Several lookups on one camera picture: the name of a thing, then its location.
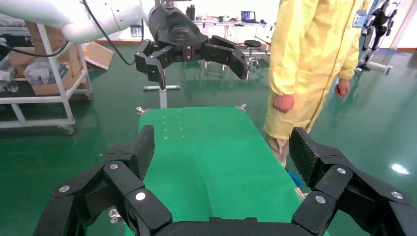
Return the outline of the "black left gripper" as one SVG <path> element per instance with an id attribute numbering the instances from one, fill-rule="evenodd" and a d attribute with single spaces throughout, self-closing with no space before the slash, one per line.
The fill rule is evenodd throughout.
<path id="1" fill-rule="evenodd" d="M 144 40 L 135 53 L 136 70 L 166 88 L 164 69 L 173 62 L 204 59 L 229 66 L 241 80 L 247 79 L 248 64 L 240 46 L 213 35 L 211 39 L 176 7 L 160 5 L 149 15 L 148 27 L 156 44 Z"/>

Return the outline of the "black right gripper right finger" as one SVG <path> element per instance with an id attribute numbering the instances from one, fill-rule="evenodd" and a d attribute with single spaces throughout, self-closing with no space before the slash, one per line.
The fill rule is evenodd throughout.
<path id="1" fill-rule="evenodd" d="M 292 223 L 322 236 L 338 211 L 371 236 L 414 236 L 417 210 L 401 190 L 357 169 L 337 148 L 319 144 L 301 127 L 292 130 L 290 157 L 310 193 Z"/>

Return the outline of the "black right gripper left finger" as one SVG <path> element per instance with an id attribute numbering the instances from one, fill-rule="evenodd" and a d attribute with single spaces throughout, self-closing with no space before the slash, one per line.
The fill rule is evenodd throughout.
<path id="1" fill-rule="evenodd" d="M 134 140 L 113 146 L 98 165 L 52 191 L 34 235 L 84 236 L 111 207 L 134 235 L 156 235 L 171 224 L 172 214 L 144 184 L 154 150 L 151 125 L 144 125 Z"/>

